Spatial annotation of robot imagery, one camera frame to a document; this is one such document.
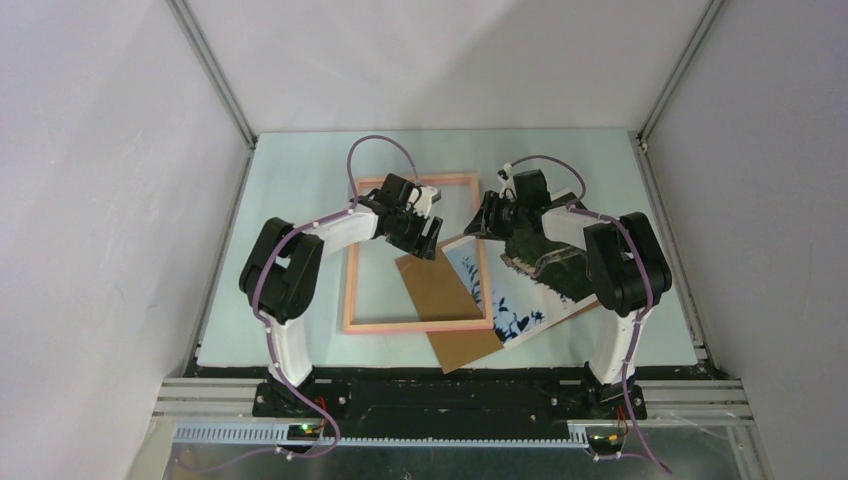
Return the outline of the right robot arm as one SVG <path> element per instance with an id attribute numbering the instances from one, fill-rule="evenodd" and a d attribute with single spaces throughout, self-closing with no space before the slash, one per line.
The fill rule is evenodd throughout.
<path id="1" fill-rule="evenodd" d="M 585 411 L 606 418 L 629 397 L 642 325 L 672 286 L 653 227 L 642 212 L 620 217 L 553 198 L 538 169 L 504 167 L 502 186 L 485 192 L 466 236 L 501 242 L 503 262 L 535 283 L 577 301 L 592 297 L 610 311 L 581 392 Z"/>

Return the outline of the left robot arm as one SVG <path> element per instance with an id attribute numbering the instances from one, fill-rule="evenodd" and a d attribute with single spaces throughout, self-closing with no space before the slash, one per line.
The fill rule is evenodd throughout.
<path id="1" fill-rule="evenodd" d="M 389 174 L 380 187 L 310 223 L 296 226 L 280 218 L 265 222 L 240 274 L 239 288 L 263 324 L 269 370 L 283 383 L 277 402 L 290 415 L 304 416 L 316 403 L 315 388 L 304 382 L 313 369 L 304 314 L 314 298 L 322 260 L 377 238 L 417 258 L 434 259 L 442 220 L 430 211 L 440 198 L 434 186 Z"/>

